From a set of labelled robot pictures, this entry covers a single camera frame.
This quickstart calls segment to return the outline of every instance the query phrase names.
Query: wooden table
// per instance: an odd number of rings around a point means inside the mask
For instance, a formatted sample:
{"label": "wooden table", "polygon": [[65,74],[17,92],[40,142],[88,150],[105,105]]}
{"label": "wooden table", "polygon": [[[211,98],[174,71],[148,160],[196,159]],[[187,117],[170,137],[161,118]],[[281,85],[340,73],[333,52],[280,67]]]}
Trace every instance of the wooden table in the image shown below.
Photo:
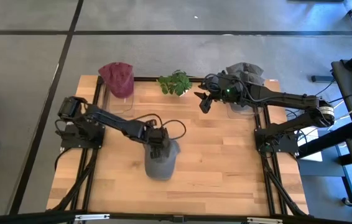
{"label": "wooden table", "polygon": [[[76,96],[92,101],[97,78],[81,76]],[[135,82],[133,107],[117,115],[131,119],[157,113],[164,122],[181,120],[187,133],[177,140],[181,153],[175,172],[168,181],[148,178],[144,171],[143,146],[117,130],[106,128],[96,163],[89,212],[269,215],[261,158],[254,143],[253,116],[235,114],[228,105],[215,102],[208,114],[202,113],[198,107],[200,99],[193,94],[202,91],[197,85],[194,83],[192,90],[177,97],[163,95],[156,82]],[[266,87],[280,90],[276,80],[266,80]],[[98,106],[103,106],[103,94]],[[124,100],[110,98],[106,107],[112,113],[121,110],[125,107]],[[273,123],[286,121],[283,108],[270,106],[269,114]],[[182,133],[180,124],[170,123],[167,128],[170,137]],[[283,186],[307,213],[295,159],[285,153],[277,155]],[[80,156],[81,149],[72,149],[59,160],[47,208],[56,206],[74,184]],[[83,192],[82,187],[77,208],[81,208]],[[276,192],[273,187],[279,212]]]}

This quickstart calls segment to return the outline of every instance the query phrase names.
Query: gray cap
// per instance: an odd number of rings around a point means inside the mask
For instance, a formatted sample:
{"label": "gray cap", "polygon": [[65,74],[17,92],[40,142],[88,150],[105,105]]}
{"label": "gray cap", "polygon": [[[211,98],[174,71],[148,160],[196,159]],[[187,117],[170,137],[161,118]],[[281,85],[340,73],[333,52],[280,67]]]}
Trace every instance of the gray cap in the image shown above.
{"label": "gray cap", "polygon": [[[241,81],[263,85],[264,78],[261,77],[263,69],[251,63],[240,62],[226,68],[229,75],[239,77]],[[240,106],[230,103],[231,110],[235,113],[251,109],[250,106]]]}
{"label": "gray cap", "polygon": [[144,166],[146,174],[155,180],[169,180],[174,173],[177,154],[180,146],[175,140],[170,140],[169,157],[161,156],[156,159],[150,157],[150,146],[144,145]]}

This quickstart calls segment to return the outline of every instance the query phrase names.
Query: black floor stripe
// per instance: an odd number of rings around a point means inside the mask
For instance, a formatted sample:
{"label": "black floor stripe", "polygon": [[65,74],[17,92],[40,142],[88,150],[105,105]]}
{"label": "black floor stripe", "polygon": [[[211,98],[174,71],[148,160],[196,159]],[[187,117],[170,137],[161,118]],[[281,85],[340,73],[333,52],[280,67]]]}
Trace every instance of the black floor stripe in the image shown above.
{"label": "black floor stripe", "polygon": [[352,35],[352,31],[77,30],[73,35]]}
{"label": "black floor stripe", "polygon": [[244,30],[0,30],[0,35],[347,35],[352,31],[244,31]]}
{"label": "black floor stripe", "polygon": [[63,46],[62,53],[60,55],[60,59],[58,60],[58,67],[56,69],[55,75],[53,77],[52,83],[50,85],[49,91],[47,93],[44,106],[42,108],[41,114],[39,116],[39,121],[37,123],[35,133],[33,135],[30,148],[27,152],[26,160],[24,161],[22,174],[18,179],[18,184],[14,197],[12,198],[12,205],[9,210],[10,215],[15,215],[19,212],[22,198],[24,196],[25,190],[27,188],[28,180],[32,172],[32,168],[34,166],[35,158],[38,153],[40,141],[42,140],[42,135],[44,133],[44,129],[46,126],[47,118],[50,113],[50,108],[52,107],[52,102],[56,93],[56,89],[58,86],[58,82],[60,81],[60,77],[62,74],[62,70],[64,67],[65,59],[67,58],[68,50],[70,49],[70,44],[72,40],[72,31],[75,30],[76,23],[78,22],[79,14],[81,12],[83,5],[83,0],[79,0],[78,4],[76,5],[75,13],[72,19],[72,23],[70,26],[70,32],[65,39],[65,43]]}
{"label": "black floor stripe", "polygon": [[0,30],[0,35],[68,35],[68,30]]}

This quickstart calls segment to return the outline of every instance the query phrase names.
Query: maroon baseball cap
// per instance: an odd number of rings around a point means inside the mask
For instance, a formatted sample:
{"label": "maroon baseball cap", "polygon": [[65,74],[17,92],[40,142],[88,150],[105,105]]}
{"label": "maroon baseball cap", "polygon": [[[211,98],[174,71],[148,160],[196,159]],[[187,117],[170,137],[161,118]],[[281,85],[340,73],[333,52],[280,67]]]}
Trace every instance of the maroon baseball cap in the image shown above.
{"label": "maroon baseball cap", "polygon": [[99,69],[104,83],[117,98],[127,98],[133,93],[133,66],[113,62]]}

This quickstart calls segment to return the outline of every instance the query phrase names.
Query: leaves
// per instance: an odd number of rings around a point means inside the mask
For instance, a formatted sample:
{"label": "leaves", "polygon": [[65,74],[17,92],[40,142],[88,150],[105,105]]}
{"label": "leaves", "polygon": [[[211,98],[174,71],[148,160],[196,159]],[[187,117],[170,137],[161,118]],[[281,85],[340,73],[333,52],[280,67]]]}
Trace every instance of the leaves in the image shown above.
{"label": "leaves", "polygon": [[163,94],[167,94],[168,93],[168,89],[166,89],[166,87],[164,86],[164,87],[162,87],[162,93]]}
{"label": "leaves", "polygon": [[176,95],[180,96],[192,87],[192,83],[188,79],[186,72],[181,70],[174,71],[169,77],[160,76],[157,81],[160,83],[164,94],[176,93]]}

